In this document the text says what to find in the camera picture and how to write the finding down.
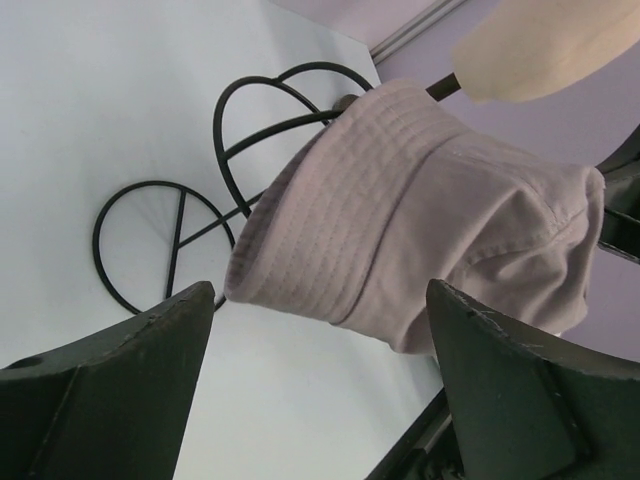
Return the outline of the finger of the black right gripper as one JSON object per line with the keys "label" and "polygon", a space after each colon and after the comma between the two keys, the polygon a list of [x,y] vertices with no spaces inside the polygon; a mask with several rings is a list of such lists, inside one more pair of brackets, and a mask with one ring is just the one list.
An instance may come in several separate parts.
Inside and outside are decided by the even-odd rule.
{"label": "finger of the black right gripper", "polygon": [[639,263],[639,127],[597,169],[605,190],[601,249]]}

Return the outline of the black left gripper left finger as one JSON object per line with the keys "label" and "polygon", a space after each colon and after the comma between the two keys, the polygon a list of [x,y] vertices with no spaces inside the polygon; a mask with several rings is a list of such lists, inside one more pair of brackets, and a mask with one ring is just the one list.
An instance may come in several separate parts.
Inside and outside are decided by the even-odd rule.
{"label": "black left gripper left finger", "polygon": [[197,282],[3,368],[2,478],[173,478],[214,310]]}

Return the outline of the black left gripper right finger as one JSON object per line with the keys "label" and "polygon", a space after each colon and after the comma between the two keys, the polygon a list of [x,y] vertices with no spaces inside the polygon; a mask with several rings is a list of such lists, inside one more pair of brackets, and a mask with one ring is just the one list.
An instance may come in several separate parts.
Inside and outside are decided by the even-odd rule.
{"label": "black left gripper right finger", "polygon": [[440,280],[426,304],[469,479],[636,479],[639,365],[505,316]]}

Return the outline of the grey bucket hat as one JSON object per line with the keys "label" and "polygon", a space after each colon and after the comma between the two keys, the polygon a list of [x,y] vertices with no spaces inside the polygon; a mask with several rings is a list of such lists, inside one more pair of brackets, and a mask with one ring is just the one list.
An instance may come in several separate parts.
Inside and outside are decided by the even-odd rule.
{"label": "grey bucket hat", "polygon": [[361,96],[314,136],[254,206],[224,293],[408,354],[434,350],[440,279],[560,334],[587,313],[605,182],[477,133],[417,83]]}

